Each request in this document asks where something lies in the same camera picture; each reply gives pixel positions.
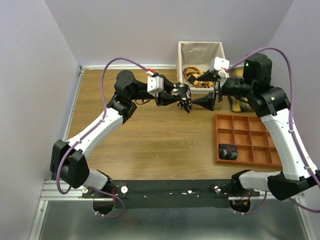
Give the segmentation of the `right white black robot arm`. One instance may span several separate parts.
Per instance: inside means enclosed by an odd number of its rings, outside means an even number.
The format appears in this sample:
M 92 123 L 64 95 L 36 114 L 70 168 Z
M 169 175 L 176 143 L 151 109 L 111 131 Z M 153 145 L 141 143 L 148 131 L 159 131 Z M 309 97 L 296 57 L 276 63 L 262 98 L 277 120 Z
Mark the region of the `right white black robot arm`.
M 241 196 L 248 189 L 270 192 L 283 201 L 320 183 L 320 171 L 310 159 L 293 120 L 293 104 L 285 91 L 271 85 L 272 61 L 262 53 L 251 53 L 243 60 L 241 78 L 230 77 L 230 62 L 221 57 L 211 60 L 200 78 L 215 82 L 214 92 L 194 101 L 208 110 L 216 96 L 246 98 L 249 106 L 267 128 L 278 152 L 282 170 L 244 170 L 231 177 L 230 191 Z

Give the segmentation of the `orange patterned tie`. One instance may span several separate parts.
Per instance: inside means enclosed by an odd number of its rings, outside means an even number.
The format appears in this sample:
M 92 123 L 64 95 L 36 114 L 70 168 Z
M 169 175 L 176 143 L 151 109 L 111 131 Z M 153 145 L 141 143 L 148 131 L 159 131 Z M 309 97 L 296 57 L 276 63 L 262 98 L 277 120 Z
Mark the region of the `orange patterned tie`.
M 205 74 L 196 66 L 188 66 L 183 70 L 184 77 L 188 84 L 197 89 L 209 89 L 215 87 L 215 82 L 212 81 L 202 81 L 199 78 Z

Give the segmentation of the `orange compartment tray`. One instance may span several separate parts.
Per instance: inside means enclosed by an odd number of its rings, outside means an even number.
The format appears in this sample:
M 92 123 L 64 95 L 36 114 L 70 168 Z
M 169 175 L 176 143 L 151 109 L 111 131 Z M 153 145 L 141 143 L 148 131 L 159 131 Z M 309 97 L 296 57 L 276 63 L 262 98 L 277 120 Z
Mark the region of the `orange compartment tray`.
M 272 137 L 255 116 L 216 114 L 215 115 L 216 164 L 244 165 L 281 169 L 282 164 Z M 235 145 L 236 160 L 219 158 L 219 144 Z

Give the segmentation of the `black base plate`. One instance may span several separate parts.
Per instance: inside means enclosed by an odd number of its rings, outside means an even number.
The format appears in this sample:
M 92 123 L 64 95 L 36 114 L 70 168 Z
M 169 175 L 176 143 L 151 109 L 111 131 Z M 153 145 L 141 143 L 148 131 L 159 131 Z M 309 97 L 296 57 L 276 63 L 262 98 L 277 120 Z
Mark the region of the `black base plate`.
M 228 208 L 231 199 L 249 196 L 232 191 L 230 179 L 114 180 L 110 189 L 126 209 Z

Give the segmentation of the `yellow plaid shirt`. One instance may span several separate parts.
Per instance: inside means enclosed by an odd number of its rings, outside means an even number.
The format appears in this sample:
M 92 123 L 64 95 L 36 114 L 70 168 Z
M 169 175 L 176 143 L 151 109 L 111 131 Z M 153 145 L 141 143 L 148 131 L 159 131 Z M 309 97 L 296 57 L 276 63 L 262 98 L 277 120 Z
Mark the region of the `yellow plaid shirt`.
M 231 78 L 242 78 L 244 72 L 244 66 L 237 66 L 229 72 Z M 247 99 L 242 97 L 241 100 L 236 99 L 233 96 L 228 96 L 230 103 L 230 110 L 235 113 L 240 112 L 252 112 L 253 109 L 247 103 Z

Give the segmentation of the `black floral tie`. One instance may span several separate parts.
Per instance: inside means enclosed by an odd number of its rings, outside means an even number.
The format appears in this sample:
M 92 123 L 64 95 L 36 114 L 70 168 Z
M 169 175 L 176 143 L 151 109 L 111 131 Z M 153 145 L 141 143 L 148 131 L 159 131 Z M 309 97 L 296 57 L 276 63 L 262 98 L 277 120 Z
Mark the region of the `black floral tie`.
M 188 84 L 175 83 L 170 94 L 178 99 L 178 108 L 184 109 L 188 114 L 192 111 L 192 94 Z

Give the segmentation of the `wicker basket with liner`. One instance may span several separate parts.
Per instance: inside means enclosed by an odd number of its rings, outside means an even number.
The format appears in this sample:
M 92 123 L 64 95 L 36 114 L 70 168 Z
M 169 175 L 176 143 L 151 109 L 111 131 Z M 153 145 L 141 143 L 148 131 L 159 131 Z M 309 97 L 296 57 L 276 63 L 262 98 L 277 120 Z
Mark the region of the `wicker basket with liner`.
M 213 92 L 214 88 L 197 88 L 187 82 L 184 75 L 184 69 L 187 67 L 196 67 L 201 72 L 206 72 L 211 65 L 211 60 L 215 57 L 225 59 L 223 44 L 219 41 L 179 41 L 177 47 L 177 80 L 190 86 L 192 100 L 205 97 L 208 93 Z M 227 98 L 222 97 L 219 101 L 216 98 L 214 110 L 221 110 Z

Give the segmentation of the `rolled dark floral tie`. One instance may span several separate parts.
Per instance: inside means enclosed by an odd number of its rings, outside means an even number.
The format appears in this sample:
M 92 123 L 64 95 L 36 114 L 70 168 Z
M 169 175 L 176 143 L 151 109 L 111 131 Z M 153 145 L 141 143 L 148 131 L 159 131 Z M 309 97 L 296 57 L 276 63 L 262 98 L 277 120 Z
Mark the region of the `rolled dark floral tie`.
M 219 144 L 218 156 L 222 160 L 235 161 L 238 158 L 238 149 L 233 144 Z

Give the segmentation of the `aluminium frame rail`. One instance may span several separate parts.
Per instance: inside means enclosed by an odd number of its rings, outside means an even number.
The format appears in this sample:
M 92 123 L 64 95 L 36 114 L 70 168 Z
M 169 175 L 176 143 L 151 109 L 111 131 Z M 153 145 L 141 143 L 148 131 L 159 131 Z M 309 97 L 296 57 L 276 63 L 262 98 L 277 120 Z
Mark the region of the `aluminium frame rail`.
M 60 185 L 61 189 L 63 191 L 66 191 L 68 189 L 68 184 L 65 182 L 61 182 Z M 82 191 L 83 187 L 79 187 L 76 189 L 71 189 L 67 194 L 61 194 L 58 191 L 56 181 L 53 180 L 45 180 L 42 185 L 42 190 L 40 194 L 40 200 L 41 201 L 75 201 L 75 200 L 97 200 L 98 197 L 95 197 L 91 194 L 89 194 L 89 197 L 84 197 L 84 193 Z M 265 196 L 264 191 L 257 192 L 257 196 L 253 196 L 254 194 L 251 193 L 250 200 L 262 200 Z M 305 197 L 304 193 L 299 193 L 297 195 L 292 196 L 291 198 L 295 200 L 301 200 Z M 228 197 L 228 200 L 240 200 L 241 196 L 239 197 Z M 276 199 L 271 193 L 267 194 L 267 199 Z

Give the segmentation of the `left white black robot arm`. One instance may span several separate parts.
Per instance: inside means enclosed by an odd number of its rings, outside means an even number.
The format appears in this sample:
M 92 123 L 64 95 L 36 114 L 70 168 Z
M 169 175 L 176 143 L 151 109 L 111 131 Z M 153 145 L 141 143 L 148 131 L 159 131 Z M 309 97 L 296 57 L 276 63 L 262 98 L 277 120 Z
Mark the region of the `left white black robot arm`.
M 164 75 L 145 71 L 147 82 L 137 80 L 130 70 L 116 76 L 114 95 L 103 102 L 102 113 L 74 137 L 57 140 L 52 148 L 50 171 L 56 176 L 58 191 L 66 195 L 81 186 L 91 188 L 101 198 L 111 191 L 110 177 L 89 168 L 87 158 L 110 133 L 122 126 L 136 111 L 136 100 L 154 100 L 158 106 L 178 103 L 186 112 L 192 109 L 187 84 L 172 83 Z

